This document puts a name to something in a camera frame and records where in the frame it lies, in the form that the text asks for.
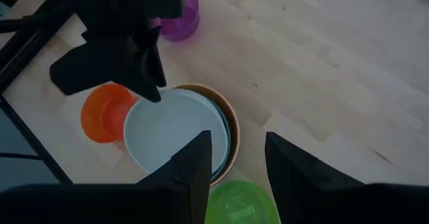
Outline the white plastic bowl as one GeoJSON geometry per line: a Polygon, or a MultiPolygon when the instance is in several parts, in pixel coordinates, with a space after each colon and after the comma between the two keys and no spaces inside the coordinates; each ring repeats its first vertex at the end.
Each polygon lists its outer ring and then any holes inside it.
{"type": "Polygon", "coordinates": [[[147,174],[156,171],[200,132],[209,130],[211,175],[227,153],[227,133],[215,106],[194,91],[170,89],[157,103],[138,100],[124,122],[123,139],[129,155],[147,174]]]}

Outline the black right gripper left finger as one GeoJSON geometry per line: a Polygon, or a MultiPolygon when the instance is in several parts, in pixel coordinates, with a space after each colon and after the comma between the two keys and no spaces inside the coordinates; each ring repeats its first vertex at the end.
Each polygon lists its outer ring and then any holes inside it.
{"type": "Polygon", "coordinates": [[[137,185],[149,224],[204,224],[211,183],[211,132],[204,130],[137,185]]]}

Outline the small red-orange plastic bowl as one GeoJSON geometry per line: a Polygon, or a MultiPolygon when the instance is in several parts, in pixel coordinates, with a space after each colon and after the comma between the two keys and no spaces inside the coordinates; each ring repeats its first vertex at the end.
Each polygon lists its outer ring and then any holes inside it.
{"type": "Polygon", "coordinates": [[[125,118],[136,102],[137,98],[121,85],[97,87],[86,98],[80,112],[84,133],[101,144],[123,141],[125,118]]]}

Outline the small purple plastic bowl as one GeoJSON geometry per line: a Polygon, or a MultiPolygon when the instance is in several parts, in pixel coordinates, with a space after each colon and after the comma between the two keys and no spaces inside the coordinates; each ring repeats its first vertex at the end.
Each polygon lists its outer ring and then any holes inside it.
{"type": "Polygon", "coordinates": [[[189,38],[198,28],[200,22],[199,1],[185,0],[183,15],[177,19],[152,19],[152,25],[161,27],[161,36],[171,42],[189,38]]]}

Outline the teal plastic bowl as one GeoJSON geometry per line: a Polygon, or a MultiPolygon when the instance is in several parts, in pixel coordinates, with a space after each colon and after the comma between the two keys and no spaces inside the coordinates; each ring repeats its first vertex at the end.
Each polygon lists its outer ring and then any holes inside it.
{"type": "Polygon", "coordinates": [[[231,129],[230,129],[230,126],[229,126],[229,122],[228,122],[228,120],[226,118],[226,115],[223,113],[222,109],[214,101],[212,101],[211,99],[209,99],[209,101],[214,105],[214,107],[219,112],[219,115],[221,116],[221,118],[223,120],[223,125],[224,125],[226,133],[227,133],[227,153],[226,153],[225,157],[223,158],[223,162],[222,162],[221,166],[211,176],[211,180],[214,181],[214,180],[216,180],[221,175],[221,172],[225,169],[227,160],[229,158],[229,154],[230,154],[230,151],[231,151],[231,129]]]}

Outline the small green plastic bowl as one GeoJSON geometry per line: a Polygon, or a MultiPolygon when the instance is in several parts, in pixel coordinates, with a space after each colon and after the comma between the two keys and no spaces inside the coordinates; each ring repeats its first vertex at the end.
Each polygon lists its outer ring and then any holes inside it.
{"type": "Polygon", "coordinates": [[[204,224],[280,224],[280,218],[261,187],[236,180],[210,193],[204,224]]]}

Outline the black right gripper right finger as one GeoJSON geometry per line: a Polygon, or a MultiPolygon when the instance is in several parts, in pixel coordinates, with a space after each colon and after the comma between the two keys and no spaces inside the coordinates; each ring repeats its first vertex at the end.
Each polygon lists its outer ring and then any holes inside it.
{"type": "Polygon", "coordinates": [[[265,162],[283,224],[324,223],[327,192],[363,186],[272,131],[265,135],[265,162]]]}

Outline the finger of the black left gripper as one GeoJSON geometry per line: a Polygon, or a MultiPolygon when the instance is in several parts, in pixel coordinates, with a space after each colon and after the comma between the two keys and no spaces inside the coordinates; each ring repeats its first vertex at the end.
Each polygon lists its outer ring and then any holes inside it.
{"type": "Polygon", "coordinates": [[[157,103],[161,101],[161,96],[158,86],[146,68],[147,53],[148,49],[128,56],[120,65],[113,82],[153,103],[157,103]]]}
{"type": "Polygon", "coordinates": [[[160,54],[158,51],[158,39],[160,36],[161,26],[153,27],[149,31],[149,46],[147,53],[146,68],[149,75],[153,78],[158,87],[166,86],[166,78],[160,54]]]}

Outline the light orange plastic bowl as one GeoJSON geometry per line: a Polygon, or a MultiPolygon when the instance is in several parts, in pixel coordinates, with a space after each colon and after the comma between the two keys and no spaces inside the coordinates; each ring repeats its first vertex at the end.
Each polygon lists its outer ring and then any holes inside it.
{"type": "Polygon", "coordinates": [[[220,107],[220,110],[225,114],[227,123],[229,124],[231,130],[231,150],[225,167],[210,184],[210,187],[214,187],[231,171],[239,154],[241,147],[241,133],[237,114],[230,102],[228,102],[228,100],[222,94],[208,86],[201,84],[185,84],[177,86],[176,89],[186,89],[201,94],[204,97],[208,97],[218,107],[220,107]]]}

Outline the black aluminium table frame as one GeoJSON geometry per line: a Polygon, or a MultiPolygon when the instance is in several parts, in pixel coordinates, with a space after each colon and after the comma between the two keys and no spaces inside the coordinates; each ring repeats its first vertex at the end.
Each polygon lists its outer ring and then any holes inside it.
{"type": "Polygon", "coordinates": [[[41,176],[53,183],[70,184],[71,179],[3,96],[9,85],[71,17],[72,11],[67,8],[65,0],[45,0],[34,15],[51,15],[54,19],[52,23],[16,30],[12,38],[0,48],[0,112],[21,134],[32,153],[0,152],[0,167],[9,162],[18,166],[21,173],[12,170],[11,177],[22,179],[25,183],[33,183],[37,176],[41,176]]]}

